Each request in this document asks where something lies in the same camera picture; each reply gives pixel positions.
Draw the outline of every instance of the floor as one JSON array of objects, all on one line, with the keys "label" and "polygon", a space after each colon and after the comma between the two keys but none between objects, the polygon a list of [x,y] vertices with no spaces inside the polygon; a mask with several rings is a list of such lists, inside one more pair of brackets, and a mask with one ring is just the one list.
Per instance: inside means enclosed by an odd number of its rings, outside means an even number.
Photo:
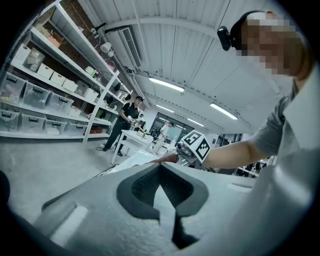
[{"label": "floor", "polygon": [[[0,170],[10,182],[11,210],[33,223],[43,203],[106,170],[114,151],[97,151],[103,142],[0,137]],[[133,153],[117,156],[115,164]]]}]

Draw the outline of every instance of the grey plastic surface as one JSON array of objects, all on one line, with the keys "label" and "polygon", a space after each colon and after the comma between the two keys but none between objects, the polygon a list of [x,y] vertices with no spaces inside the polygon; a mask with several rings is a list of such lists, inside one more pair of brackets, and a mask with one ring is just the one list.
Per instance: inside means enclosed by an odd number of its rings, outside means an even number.
[{"label": "grey plastic surface", "polygon": [[135,218],[117,201],[119,183],[152,163],[87,181],[50,205],[35,226],[51,239],[59,231],[63,247],[75,255],[265,255],[309,209],[319,184],[319,153],[283,158],[258,179],[165,163],[202,181],[209,192],[197,214],[182,218],[185,233],[199,239],[184,249],[158,221]]}]

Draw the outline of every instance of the grey t-shirt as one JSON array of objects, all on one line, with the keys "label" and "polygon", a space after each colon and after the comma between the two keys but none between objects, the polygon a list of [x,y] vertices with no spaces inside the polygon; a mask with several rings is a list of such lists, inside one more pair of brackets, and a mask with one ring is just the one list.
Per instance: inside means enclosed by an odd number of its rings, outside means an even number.
[{"label": "grey t-shirt", "polygon": [[297,87],[293,82],[291,93],[280,99],[273,112],[250,139],[267,156],[283,156],[300,148],[290,124],[284,116],[284,110],[296,94]]}]

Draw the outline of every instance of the plastic storage bin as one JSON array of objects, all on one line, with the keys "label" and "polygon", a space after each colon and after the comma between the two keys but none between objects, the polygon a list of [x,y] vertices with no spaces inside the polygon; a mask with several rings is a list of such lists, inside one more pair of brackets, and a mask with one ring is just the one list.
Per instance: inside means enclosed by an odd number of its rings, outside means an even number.
[{"label": "plastic storage bin", "polygon": [[20,108],[1,104],[0,108],[0,131],[14,132],[18,127]]},{"label": "plastic storage bin", "polygon": [[69,113],[72,103],[74,103],[72,99],[62,97],[59,94],[51,92],[47,102],[47,108]]},{"label": "plastic storage bin", "polygon": [[65,131],[67,121],[53,115],[46,115],[45,131],[48,135],[61,135]]},{"label": "plastic storage bin", "polygon": [[38,109],[44,109],[49,94],[49,90],[43,89],[42,87],[27,81],[23,96],[23,103]]},{"label": "plastic storage bin", "polygon": [[24,85],[25,80],[7,72],[0,86],[0,98],[17,103]]},{"label": "plastic storage bin", "polygon": [[44,122],[46,115],[23,110],[22,111],[22,131],[26,134],[41,134],[44,132]]},{"label": "plastic storage bin", "polygon": [[87,129],[88,123],[76,121],[76,120],[67,120],[67,125],[65,128],[65,133],[68,135],[84,135]]}]

